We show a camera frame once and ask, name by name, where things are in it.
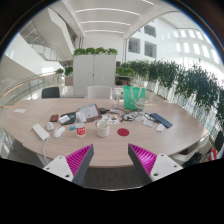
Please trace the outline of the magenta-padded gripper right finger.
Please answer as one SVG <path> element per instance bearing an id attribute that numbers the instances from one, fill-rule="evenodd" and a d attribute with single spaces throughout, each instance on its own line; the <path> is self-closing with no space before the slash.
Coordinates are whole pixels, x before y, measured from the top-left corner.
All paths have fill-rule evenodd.
<path id="1" fill-rule="evenodd" d="M 143 185 L 159 180 L 182 167 L 166 154 L 154 154 L 140 146 L 128 144 L 128 154 Z"/>

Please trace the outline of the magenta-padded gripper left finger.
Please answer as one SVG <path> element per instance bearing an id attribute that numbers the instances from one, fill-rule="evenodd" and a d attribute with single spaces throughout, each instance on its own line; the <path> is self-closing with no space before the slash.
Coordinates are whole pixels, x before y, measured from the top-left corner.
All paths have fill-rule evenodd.
<path id="1" fill-rule="evenodd" d="M 90 144 L 66 157 L 56 157 L 44 170 L 81 186 L 93 155 L 94 148 Z"/>

